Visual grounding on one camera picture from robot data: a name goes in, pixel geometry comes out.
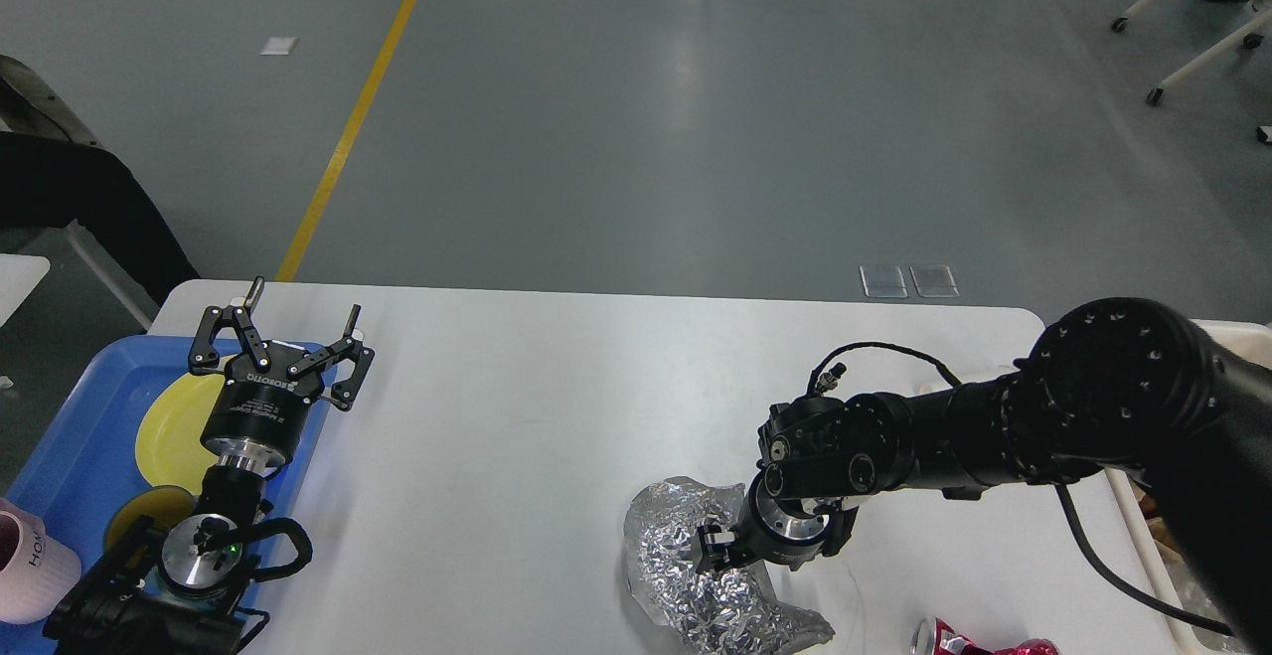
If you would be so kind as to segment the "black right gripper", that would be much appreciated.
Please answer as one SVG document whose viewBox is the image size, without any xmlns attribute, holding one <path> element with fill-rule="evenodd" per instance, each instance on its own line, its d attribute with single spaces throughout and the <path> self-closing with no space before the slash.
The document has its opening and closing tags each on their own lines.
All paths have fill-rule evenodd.
<svg viewBox="0 0 1272 655">
<path fill-rule="evenodd" d="M 795 516 L 771 499 L 762 478 L 750 479 L 739 519 L 730 529 L 707 523 L 695 529 L 695 574 L 722 574 L 758 562 L 798 571 L 832 560 L 854 535 L 859 509 Z"/>
</svg>

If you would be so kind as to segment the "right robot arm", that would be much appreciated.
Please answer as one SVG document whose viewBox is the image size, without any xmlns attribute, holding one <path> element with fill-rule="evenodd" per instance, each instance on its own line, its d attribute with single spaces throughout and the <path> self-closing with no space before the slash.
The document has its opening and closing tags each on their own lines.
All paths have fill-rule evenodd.
<svg viewBox="0 0 1272 655">
<path fill-rule="evenodd" d="M 1067 312 L 1014 369 L 946 390 L 836 399 L 840 351 L 758 429 L 757 474 L 734 527 L 696 528 L 696 574 L 838 555 L 859 507 L 899 488 L 976 501 L 1007 483 L 1057 492 L 1077 549 L 1123 594 L 1182 623 L 1269 651 L 1271 373 L 1160 301 L 1103 298 Z M 1150 596 L 1094 555 L 1068 486 L 1123 472 L 1158 505 L 1208 619 Z"/>
</svg>

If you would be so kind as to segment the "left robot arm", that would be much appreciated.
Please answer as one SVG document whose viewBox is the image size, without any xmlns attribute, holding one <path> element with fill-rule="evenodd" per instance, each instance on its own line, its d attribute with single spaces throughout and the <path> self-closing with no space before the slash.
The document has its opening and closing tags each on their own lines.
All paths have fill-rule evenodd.
<svg viewBox="0 0 1272 655">
<path fill-rule="evenodd" d="M 377 352 L 357 328 L 360 305 L 319 348 L 266 340 L 253 321 L 265 285 L 209 307 L 195 329 L 188 374 L 219 390 L 197 438 L 214 460 L 190 514 L 123 524 L 46 619 L 56 652 L 239 654 L 271 619 L 242 604 L 245 593 L 313 560 L 305 529 L 273 515 L 268 479 L 294 463 L 318 403 L 351 410 Z"/>
</svg>

